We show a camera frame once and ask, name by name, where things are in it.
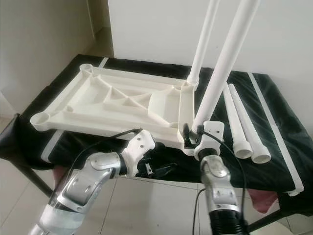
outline white pipe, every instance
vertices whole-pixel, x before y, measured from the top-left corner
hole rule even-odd
[[[227,116],[230,126],[231,135],[233,137],[233,150],[237,158],[249,158],[252,155],[251,145],[246,141],[246,137],[243,128],[240,124],[240,120],[234,105],[234,101],[231,97],[229,87],[225,83],[223,89],[224,101],[227,110]]]
[[[192,63],[192,67],[190,70],[190,74],[187,77],[187,83],[193,86],[198,86],[199,84],[199,74],[201,70],[201,65],[203,63],[203,59],[206,53],[206,48],[211,36],[216,12],[219,6],[220,0],[210,0],[209,6],[207,8],[207,12],[205,15],[204,23],[202,26],[196,54],[194,61]]]
[[[245,135],[247,140],[250,142],[253,154],[251,156],[251,159],[254,163],[267,163],[271,159],[271,155],[268,151],[268,148],[266,148],[262,141],[256,132],[253,123],[246,112],[246,109],[244,107],[244,104],[242,103],[236,88],[233,84],[229,85],[229,90],[231,93],[231,96],[233,98],[241,125],[244,129]]]
[[[199,125],[210,120],[221,96],[225,82],[236,61],[260,0],[241,0],[224,46],[206,88],[198,113],[192,125],[193,133]]]

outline white plastic bracket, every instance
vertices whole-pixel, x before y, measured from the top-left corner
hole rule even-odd
[[[138,173],[138,162],[147,151],[154,149],[155,146],[156,143],[151,134],[146,130],[140,131],[128,142],[127,147],[121,153],[127,167],[127,176],[134,177]]]
[[[219,140],[223,140],[223,133],[224,133],[224,123],[220,121],[205,121],[203,123],[204,131],[212,134]],[[216,150],[217,155],[221,153],[220,151],[220,143],[216,140],[212,139],[207,135],[203,135],[200,141],[200,144],[194,150],[194,157],[199,161],[198,153],[205,148],[213,148]]]

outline metal table leg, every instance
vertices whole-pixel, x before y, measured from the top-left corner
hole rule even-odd
[[[269,214],[268,216],[248,225],[248,232],[250,233],[284,217],[286,216],[282,214],[281,210],[277,210],[272,214]]]

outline white floor tile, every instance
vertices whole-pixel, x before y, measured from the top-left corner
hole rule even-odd
[[[293,233],[281,224],[274,222],[251,232],[251,235],[293,235]]]
[[[312,230],[312,231],[309,231],[309,232],[307,232],[307,233],[301,234],[301,235],[313,235],[313,230]]]
[[[241,197],[237,197],[239,205],[241,205]],[[278,203],[273,203],[273,205],[270,207],[267,213],[259,213],[258,211],[255,210],[255,208],[252,205],[252,200],[249,198],[245,199],[245,218],[246,221],[248,221],[249,224],[262,219],[263,217],[275,212],[276,210],[279,209],[279,204]]]
[[[301,214],[288,216],[290,229],[294,234],[301,234],[313,230],[313,216],[307,217]]]
[[[9,118],[1,118],[0,117],[0,133],[5,129],[5,127],[9,124],[11,119]]]
[[[29,180],[9,161],[0,159],[0,226],[6,220],[28,183]]]
[[[156,179],[148,179],[148,178],[140,178],[140,177],[133,177],[131,179],[147,181],[147,182],[153,182],[153,183],[157,183],[157,184],[172,185],[172,186],[177,186],[177,187],[182,187],[182,188],[197,189],[197,183],[180,182],[180,181],[167,181],[167,180],[156,180]]]
[[[37,223],[47,196],[29,184],[2,226],[2,235],[27,234]]]
[[[101,234],[190,235],[196,193],[189,188],[118,178]]]
[[[112,179],[103,185],[102,190],[87,214],[82,227],[75,233],[75,235],[100,234],[115,183],[116,179]]]
[[[279,219],[279,220],[277,220],[277,222],[280,223],[281,225],[284,225],[287,229],[290,230],[290,226],[289,226],[289,223],[287,221],[287,218]]]
[[[52,190],[54,189],[54,178],[52,170],[36,170],[35,172]]]

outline pink cloth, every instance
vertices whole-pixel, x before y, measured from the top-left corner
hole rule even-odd
[[[273,191],[248,189],[253,207],[260,213],[268,212],[271,205],[276,201],[278,195]]]
[[[55,165],[53,172],[54,178],[54,187],[58,185],[58,182],[61,180],[62,176],[66,173],[67,167],[63,167],[61,165]]]

